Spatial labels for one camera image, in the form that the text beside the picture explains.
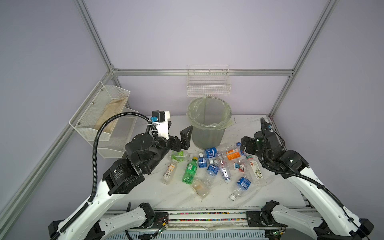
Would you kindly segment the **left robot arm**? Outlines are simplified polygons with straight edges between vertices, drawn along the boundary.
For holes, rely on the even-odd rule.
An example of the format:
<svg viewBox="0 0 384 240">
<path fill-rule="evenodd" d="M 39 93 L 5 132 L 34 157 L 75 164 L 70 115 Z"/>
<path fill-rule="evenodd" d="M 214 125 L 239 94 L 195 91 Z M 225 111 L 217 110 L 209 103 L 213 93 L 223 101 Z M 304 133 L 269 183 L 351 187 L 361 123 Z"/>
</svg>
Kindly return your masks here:
<svg viewBox="0 0 384 240">
<path fill-rule="evenodd" d="M 98 179 L 97 154 L 103 130 L 118 118 L 130 116 L 147 122 L 146 131 L 138 134 L 125 145 L 123 156 L 116 160 Z M 102 123 L 96 133 L 93 153 L 92 191 L 87 200 L 68 218 L 53 221 L 49 225 L 52 240 L 106 240 L 132 228 L 148 228 L 153 225 L 155 212 L 149 203 L 123 214 L 105 217 L 104 214 L 120 199 L 128 195 L 150 175 L 169 151 L 188 150 L 193 126 L 180 132 L 180 137 L 169 136 L 172 125 L 169 112 L 154 111 L 148 118 L 135 112 L 118 113 Z"/>
</svg>

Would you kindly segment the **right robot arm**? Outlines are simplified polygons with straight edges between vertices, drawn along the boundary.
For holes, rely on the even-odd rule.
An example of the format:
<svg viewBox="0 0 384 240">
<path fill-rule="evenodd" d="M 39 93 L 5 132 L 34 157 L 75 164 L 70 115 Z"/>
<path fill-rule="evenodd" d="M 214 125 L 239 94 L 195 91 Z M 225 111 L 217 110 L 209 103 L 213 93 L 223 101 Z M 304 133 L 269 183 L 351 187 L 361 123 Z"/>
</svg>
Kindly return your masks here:
<svg viewBox="0 0 384 240">
<path fill-rule="evenodd" d="M 319 217 L 291 210 L 277 201 L 267 202 L 260 214 L 267 227 L 284 225 L 314 240 L 364 240 L 374 229 L 368 219 L 359 218 L 333 194 L 296 151 L 285 150 L 271 124 L 260 119 L 261 130 L 253 137 L 244 136 L 242 151 L 257 156 L 262 167 L 294 185 L 313 205 Z"/>
</svg>

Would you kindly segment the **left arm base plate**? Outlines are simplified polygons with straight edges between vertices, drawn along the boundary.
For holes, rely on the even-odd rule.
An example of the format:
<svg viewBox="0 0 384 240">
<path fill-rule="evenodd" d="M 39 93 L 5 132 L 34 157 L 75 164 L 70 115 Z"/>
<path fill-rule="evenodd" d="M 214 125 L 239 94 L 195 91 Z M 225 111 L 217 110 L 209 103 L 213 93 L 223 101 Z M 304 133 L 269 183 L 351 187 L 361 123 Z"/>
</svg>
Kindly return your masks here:
<svg viewBox="0 0 384 240">
<path fill-rule="evenodd" d="M 163 223 L 167 223 L 169 220 L 168 212 L 155 212 L 155 218 L 149 229 L 159 229 L 163 226 Z"/>
</svg>

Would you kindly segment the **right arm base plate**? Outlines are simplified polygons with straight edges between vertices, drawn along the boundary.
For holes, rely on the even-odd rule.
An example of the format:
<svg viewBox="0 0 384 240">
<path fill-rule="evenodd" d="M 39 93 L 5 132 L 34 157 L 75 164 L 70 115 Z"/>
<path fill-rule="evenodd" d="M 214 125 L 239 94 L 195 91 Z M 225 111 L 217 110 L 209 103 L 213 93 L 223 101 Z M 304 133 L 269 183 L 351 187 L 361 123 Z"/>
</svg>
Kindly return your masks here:
<svg viewBox="0 0 384 240">
<path fill-rule="evenodd" d="M 246 219 L 249 228 L 267 227 L 263 222 L 262 211 L 246 211 Z"/>
</svg>

